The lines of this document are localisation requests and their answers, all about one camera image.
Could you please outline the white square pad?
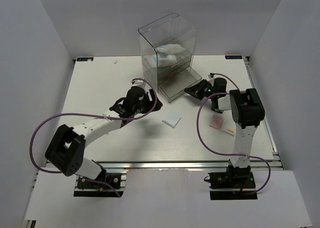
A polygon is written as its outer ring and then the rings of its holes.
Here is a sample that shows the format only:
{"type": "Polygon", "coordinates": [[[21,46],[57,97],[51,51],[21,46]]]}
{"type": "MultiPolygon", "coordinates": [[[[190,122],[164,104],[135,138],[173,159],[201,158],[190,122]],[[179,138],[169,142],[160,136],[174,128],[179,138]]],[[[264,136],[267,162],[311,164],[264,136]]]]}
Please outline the white square pad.
{"type": "Polygon", "coordinates": [[[180,120],[181,115],[179,113],[170,112],[162,119],[162,122],[174,129],[180,120]]]}

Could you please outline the pink makeup packet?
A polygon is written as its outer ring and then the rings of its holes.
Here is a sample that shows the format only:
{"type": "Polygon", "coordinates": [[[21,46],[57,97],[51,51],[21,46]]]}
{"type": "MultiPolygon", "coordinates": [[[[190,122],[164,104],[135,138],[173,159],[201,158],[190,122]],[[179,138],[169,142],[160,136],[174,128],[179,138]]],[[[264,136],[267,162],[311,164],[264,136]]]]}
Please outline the pink makeup packet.
{"type": "Polygon", "coordinates": [[[223,122],[224,122],[224,118],[221,115],[214,114],[209,123],[209,127],[214,128],[216,130],[220,130],[223,122]]]}

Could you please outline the clear acrylic organizer with drawers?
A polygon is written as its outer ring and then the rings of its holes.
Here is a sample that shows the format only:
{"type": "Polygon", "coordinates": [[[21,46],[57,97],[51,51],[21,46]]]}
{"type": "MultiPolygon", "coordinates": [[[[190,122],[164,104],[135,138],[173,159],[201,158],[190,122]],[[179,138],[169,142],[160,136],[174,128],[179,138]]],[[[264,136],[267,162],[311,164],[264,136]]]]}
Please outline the clear acrylic organizer with drawers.
{"type": "Polygon", "coordinates": [[[168,102],[202,77],[192,68],[197,30],[178,13],[138,28],[142,74],[168,102]]]}

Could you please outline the black gold-edged compact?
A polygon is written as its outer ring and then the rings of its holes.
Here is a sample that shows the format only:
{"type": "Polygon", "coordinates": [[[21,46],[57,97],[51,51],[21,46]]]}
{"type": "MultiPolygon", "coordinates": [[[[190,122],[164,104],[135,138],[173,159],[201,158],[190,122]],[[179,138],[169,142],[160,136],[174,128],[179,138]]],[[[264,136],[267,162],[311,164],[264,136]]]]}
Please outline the black gold-edged compact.
{"type": "Polygon", "coordinates": [[[220,110],[220,109],[218,109],[218,108],[213,108],[212,109],[214,112],[216,112],[216,113],[219,113],[219,114],[222,114],[224,111],[223,110],[220,110]]]}

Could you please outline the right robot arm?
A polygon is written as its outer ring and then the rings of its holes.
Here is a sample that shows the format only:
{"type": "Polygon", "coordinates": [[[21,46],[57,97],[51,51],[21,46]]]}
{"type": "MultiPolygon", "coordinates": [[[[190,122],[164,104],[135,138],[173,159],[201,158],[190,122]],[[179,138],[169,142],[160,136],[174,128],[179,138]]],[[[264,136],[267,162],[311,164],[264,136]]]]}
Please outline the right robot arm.
{"type": "Polygon", "coordinates": [[[227,80],[222,77],[203,79],[187,87],[184,92],[197,100],[211,101],[211,110],[216,113],[231,111],[235,123],[233,153],[229,155],[232,167],[244,169],[250,166],[254,134],[265,118],[265,109],[256,89],[238,88],[227,91],[227,80]]]}

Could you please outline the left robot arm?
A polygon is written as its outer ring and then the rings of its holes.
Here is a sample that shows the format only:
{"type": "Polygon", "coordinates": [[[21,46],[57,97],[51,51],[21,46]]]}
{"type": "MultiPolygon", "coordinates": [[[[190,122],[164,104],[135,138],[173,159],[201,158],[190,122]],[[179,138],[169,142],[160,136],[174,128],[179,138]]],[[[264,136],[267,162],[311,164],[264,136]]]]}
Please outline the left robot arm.
{"type": "Polygon", "coordinates": [[[136,115],[156,112],[163,104],[150,89],[132,86],[125,97],[118,99],[101,118],[67,126],[60,125],[46,152],[45,158],[65,176],[78,175],[88,178],[99,188],[105,184],[106,170],[97,162],[85,158],[85,149],[95,140],[130,123],[136,115]]]}

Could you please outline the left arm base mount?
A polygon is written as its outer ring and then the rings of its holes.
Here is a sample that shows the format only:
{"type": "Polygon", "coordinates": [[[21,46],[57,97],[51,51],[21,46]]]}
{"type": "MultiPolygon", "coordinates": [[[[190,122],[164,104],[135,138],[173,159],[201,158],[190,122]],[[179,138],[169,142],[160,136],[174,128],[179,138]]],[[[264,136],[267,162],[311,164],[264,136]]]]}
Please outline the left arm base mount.
{"type": "Polygon", "coordinates": [[[73,196],[82,198],[120,198],[125,190],[127,172],[107,169],[101,181],[90,181],[86,177],[76,178],[73,196]]]}

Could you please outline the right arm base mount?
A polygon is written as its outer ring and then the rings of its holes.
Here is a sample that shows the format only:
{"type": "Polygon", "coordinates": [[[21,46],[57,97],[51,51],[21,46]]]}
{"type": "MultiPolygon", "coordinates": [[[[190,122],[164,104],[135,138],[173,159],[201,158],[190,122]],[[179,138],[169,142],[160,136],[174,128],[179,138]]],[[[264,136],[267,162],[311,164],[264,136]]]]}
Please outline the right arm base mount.
{"type": "Polygon", "coordinates": [[[256,200],[256,183],[251,167],[229,165],[225,172],[211,172],[204,179],[212,201],[256,200]]]}

